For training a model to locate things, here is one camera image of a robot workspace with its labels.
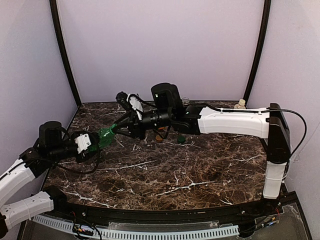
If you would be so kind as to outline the cream bottle cap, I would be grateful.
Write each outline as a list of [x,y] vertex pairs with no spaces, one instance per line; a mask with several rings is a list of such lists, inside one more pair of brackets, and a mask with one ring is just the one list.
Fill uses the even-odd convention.
[[244,99],[240,99],[237,104],[238,109],[246,109],[246,101]]

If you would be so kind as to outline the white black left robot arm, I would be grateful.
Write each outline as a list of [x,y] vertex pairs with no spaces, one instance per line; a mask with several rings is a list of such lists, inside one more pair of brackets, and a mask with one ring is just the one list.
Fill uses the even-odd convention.
[[4,237],[10,229],[27,219],[62,208],[67,197],[54,186],[14,203],[7,201],[46,170],[58,167],[61,160],[76,158],[84,162],[99,156],[99,142],[99,135],[95,132],[69,134],[58,121],[42,124],[34,145],[0,177],[0,236]]

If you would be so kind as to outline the brown drink bottle white label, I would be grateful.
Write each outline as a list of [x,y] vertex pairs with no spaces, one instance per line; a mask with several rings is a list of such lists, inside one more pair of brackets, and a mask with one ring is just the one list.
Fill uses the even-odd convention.
[[181,101],[182,101],[182,104],[183,104],[184,106],[190,104],[190,99],[189,99],[188,97],[183,97],[183,98],[181,99]]

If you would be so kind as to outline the green plastic soda bottle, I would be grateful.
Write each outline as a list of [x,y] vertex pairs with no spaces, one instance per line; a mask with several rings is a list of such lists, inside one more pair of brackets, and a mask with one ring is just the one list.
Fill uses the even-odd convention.
[[116,135],[114,130],[116,127],[117,124],[113,124],[110,127],[101,128],[98,132],[90,132],[88,135],[91,145],[87,149],[88,152],[96,152],[111,145]]

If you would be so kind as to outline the dark green bottle cap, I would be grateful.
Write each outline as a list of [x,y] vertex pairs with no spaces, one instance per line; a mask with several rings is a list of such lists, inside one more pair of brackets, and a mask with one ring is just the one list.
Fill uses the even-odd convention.
[[177,137],[177,142],[178,142],[179,144],[184,144],[184,143],[186,142],[186,138],[185,138],[183,135],[179,135],[179,136]]

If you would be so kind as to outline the orange juice bottle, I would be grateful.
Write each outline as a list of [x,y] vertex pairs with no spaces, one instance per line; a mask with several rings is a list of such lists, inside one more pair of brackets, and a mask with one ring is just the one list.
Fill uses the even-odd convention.
[[161,133],[166,132],[168,130],[167,126],[163,126],[157,129],[158,131],[160,131]]

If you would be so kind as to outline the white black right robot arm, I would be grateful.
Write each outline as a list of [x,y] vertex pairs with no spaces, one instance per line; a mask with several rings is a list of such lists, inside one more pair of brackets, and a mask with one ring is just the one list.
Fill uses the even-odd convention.
[[173,128],[182,134],[236,134],[265,139],[266,172],[263,188],[265,199],[280,194],[285,170],[291,158],[290,130],[277,103],[267,108],[218,108],[207,103],[183,105],[178,88],[159,83],[151,88],[152,110],[144,111],[145,101],[134,93],[119,92],[117,102],[126,113],[115,121],[115,134],[144,139],[147,130]]

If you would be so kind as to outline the orange bottle cap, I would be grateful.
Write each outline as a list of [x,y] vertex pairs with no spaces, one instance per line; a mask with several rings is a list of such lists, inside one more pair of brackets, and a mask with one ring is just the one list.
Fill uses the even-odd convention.
[[161,136],[156,135],[156,136],[155,136],[155,140],[156,140],[157,142],[162,142],[164,139],[163,139]]

